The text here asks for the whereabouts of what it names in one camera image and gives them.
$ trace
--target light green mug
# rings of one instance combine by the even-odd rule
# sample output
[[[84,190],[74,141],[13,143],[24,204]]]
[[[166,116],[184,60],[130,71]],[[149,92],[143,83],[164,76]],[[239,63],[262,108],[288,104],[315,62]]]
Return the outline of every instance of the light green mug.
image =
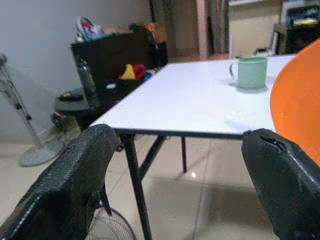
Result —
[[[266,86],[267,63],[265,56],[243,56],[238,61],[238,78],[236,79],[232,67],[237,62],[230,64],[231,77],[240,88],[261,89]]]

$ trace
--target electric fan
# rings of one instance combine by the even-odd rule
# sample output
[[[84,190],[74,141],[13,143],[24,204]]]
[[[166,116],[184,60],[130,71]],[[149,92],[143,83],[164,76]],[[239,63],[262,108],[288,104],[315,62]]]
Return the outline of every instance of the electric fan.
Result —
[[[7,57],[0,53],[0,92],[6,96],[8,102],[16,109],[35,144],[35,147],[22,154],[19,164],[22,167],[32,167],[49,162],[62,152],[65,148],[65,143],[61,140],[52,140],[46,143],[40,141],[30,123],[32,118],[11,79],[6,62]]]
[[[109,216],[104,207],[95,210],[85,240],[137,240],[127,220],[111,208]]]

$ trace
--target orange chair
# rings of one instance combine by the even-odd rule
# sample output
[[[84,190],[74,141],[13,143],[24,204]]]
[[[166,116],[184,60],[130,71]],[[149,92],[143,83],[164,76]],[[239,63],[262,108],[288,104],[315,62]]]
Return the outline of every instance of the orange chair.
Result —
[[[270,108],[276,132],[298,144],[320,167],[320,38],[279,73]]]

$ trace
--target white table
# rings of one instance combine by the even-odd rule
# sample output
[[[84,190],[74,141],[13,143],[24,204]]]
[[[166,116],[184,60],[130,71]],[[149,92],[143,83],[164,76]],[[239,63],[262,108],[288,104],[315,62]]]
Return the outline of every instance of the white table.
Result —
[[[269,58],[266,88],[259,90],[237,88],[229,74],[236,60],[169,64],[92,124],[107,124],[121,137],[146,240],[152,237],[141,181],[165,136],[181,136],[186,172],[185,137],[241,139],[248,130],[274,130],[270,93],[292,57]],[[135,134],[159,136],[140,167]]]

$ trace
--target fan grille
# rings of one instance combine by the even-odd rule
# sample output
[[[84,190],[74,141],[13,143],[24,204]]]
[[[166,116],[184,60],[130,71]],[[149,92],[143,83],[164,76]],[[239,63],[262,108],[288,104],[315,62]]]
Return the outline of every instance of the fan grille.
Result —
[[[85,240],[137,240],[127,220],[116,210],[109,216],[103,207],[95,210]]]

